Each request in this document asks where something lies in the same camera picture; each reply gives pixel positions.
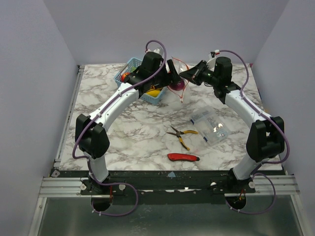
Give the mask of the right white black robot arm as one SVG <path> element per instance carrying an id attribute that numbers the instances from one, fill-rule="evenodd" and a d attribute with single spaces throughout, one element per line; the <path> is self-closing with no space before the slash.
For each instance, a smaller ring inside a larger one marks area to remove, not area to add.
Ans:
<path id="1" fill-rule="evenodd" d="M 232 81 L 232 63 L 227 57 L 218 57 L 214 69 L 202 60 L 196 66 L 180 73 L 180 76 L 199 86 L 202 83 L 213 87 L 214 94 L 223 104 L 231 108 L 249 127 L 246 154 L 239 164 L 228 173 L 227 189 L 233 193 L 244 187 L 262 163 L 269 161 L 284 151 L 284 120 L 272 117 L 260 110 L 241 92 Z"/>

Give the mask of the clear orange-zip bag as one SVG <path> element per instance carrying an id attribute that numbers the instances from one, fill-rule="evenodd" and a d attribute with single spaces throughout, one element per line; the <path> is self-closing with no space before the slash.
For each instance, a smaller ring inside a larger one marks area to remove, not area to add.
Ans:
<path id="1" fill-rule="evenodd" d="M 172 57 L 172 62 L 174 64 L 175 70 L 178 73 L 178 75 L 181 72 L 185 72 L 189 69 L 189 66 L 178 58 Z M 180 105 L 185 105 L 189 103 L 190 88 L 189 88 L 189 82 L 187 79 L 181 78 L 181 81 L 177 85 L 171 86 L 170 89 L 172 93 L 176 95 L 176 97 L 178 97 Z"/>

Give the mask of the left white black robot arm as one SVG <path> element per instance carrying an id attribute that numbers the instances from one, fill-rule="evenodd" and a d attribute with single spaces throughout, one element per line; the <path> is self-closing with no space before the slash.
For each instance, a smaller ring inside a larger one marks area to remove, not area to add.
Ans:
<path id="1" fill-rule="evenodd" d="M 94 180 L 92 188 L 98 194 L 109 189 L 105 153 L 110 141 L 107 132 L 116 118 L 133 102 L 151 89 L 159 89 L 180 81 L 173 60 L 165 60 L 155 52 L 147 52 L 141 64 L 122 77 L 117 91 L 89 115 L 80 114 L 75 124 L 75 145 L 87 160 L 89 175 Z"/>

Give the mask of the purple toy onion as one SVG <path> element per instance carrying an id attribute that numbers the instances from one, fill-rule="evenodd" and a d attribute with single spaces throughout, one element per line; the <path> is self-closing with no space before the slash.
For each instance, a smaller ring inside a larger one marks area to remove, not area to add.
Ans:
<path id="1" fill-rule="evenodd" d="M 180 91 L 185 87 L 185 82 L 183 79 L 180 79 L 177 82 L 174 82 L 168 86 L 169 89 L 174 91 Z"/>

